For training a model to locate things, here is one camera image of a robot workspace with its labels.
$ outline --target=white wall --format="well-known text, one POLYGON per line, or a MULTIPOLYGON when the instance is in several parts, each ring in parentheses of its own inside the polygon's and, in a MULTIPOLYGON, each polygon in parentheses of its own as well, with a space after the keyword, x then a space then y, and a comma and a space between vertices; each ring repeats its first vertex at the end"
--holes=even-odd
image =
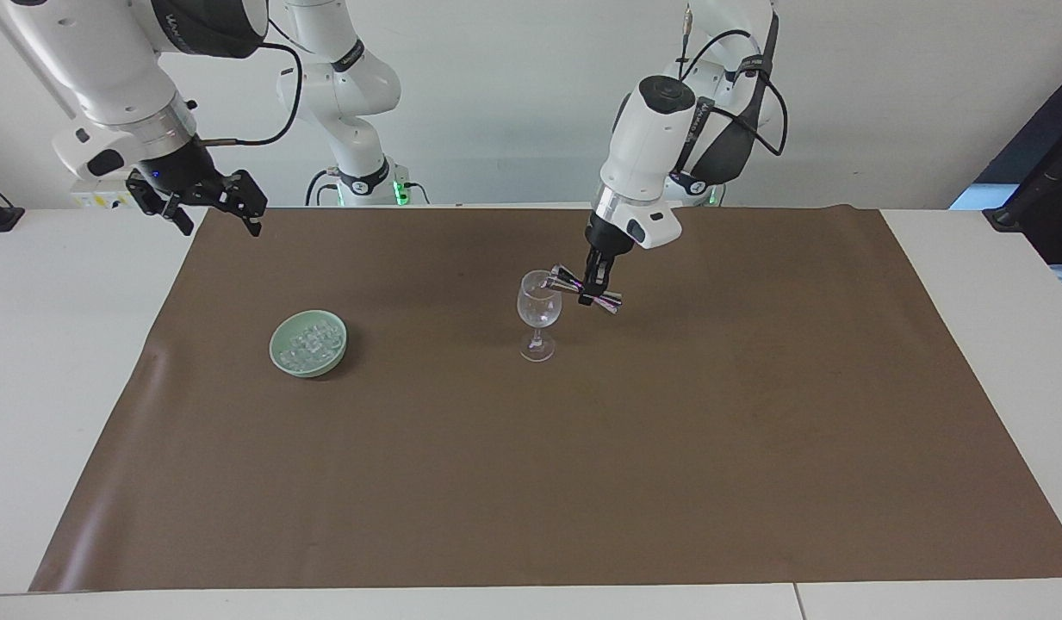
MULTIPOLYGON (((467 203, 588 200, 618 101, 679 52, 683 5, 349 0, 366 46, 404 82, 400 107, 374 119, 386 151, 436 202, 467 203)), ((730 204, 947 207, 1062 83, 1062 0, 784 0, 780 13, 790 145, 780 158, 756 149, 730 204)), ((62 114, 4 66, 25 75, 0 40, 0 185, 63 207, 70 182, 48 144, 62 114)), ((205 138, 266 137, 285 117, 285 54, 164 66, 201 103, 205 138)), ((332 161, 306 125, 216 157, 251 170, 274 204, 298 203, 332 161)))

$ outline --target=glass base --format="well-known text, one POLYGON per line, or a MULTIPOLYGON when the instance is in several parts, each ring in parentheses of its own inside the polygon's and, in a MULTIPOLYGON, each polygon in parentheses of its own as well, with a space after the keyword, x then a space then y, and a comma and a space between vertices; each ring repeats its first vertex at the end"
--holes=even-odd
POLYGON ((523 337, 523 345, 519 346, 519 354, 528 362, 545 362, 553 357, 553 351, 558 345, 553 342, 553 337, 545 330, 533 330, 523 337))

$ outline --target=wine glass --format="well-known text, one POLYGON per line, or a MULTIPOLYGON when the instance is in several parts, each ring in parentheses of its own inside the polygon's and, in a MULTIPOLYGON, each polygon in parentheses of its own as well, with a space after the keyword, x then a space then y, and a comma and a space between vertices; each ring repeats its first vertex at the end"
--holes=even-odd
POLYGON ((545 362, 558 348, 553 338, 543 331, 562 314, 562 294, 546 287, 548 279, 549 271, 538 270, 523 276, 519 282, 516 308, 523 322, 534 328, 534 332, 523 337, 519 354, 530 362, 545 362))

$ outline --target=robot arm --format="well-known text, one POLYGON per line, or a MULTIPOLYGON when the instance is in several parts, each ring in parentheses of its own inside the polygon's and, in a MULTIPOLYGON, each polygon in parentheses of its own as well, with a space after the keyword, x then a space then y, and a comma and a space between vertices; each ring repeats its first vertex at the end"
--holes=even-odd
POLYGON ((719 64, 696 58, 681 79, 651 75, 623 102, 585 228, 581 305, 602 298, 618 255, 680 237, 672 209, 734 180, 758 138, 778 33, 770 0, 700 0, 691 11, 717 39, 708 50, 719 64))
POLYGON ((211 205, 258 235, 267 197, 247 172, 217 172, 157 53, 250 56, 267 35, 267 0, 10 0, 7 8, 82 108, 81 122, 53 140, 67 168, 97 179, 134 163, 130 191, 149 214, 188 235, 181 204, 211 205))
MULTIPOLYGON (((322 61, 303 67, 298 116, 329 142, 344 201, 361 205, 408 200, 400 193, 408 170, 386 156, 377 131, 359 118, 397 106, 400 81, 395 71, 366 50, 342 1, 285 0, 285 4, 298 46, 322 61)), ((286 71, 278 81, 278 96, 287 106, 293 79, 286 71)))

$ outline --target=green bowl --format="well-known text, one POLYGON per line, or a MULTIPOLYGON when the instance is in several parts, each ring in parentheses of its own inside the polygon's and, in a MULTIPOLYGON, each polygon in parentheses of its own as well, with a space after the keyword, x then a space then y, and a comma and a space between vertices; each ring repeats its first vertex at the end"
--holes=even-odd
POLYGON ((322 376, 322 374, 330 372, 330 369, 335 368, 335 366, 343 360, 343 354, 346 354, 348 345, 349 333, 348 330, 346 330, 346 325, 343 325, 342 318, 326 310, 306 310, 305 312, 298 312, 297 314, 286 318, 286 321, 278 326, 278 329, 274 330, 274 334, 271 335, 271 361, 274 362, 274 365, 277 366, 279 371, 288 374, 288 376, 295 376, 297 378, 319 377, 322 376), (293 340, 295 335, 302 334, 304 330, 311 328, 311 326, 314 326, 322 321, 329 322, 332 326, 337 326, 337 328, 342 330, 343 346, 339 352, 322 366, 303 373, 290 371, 289 368, 282 366, 281 362, 278 362, 278 354, 281 354, 282 350, 290 348, 290 341, 293 340))

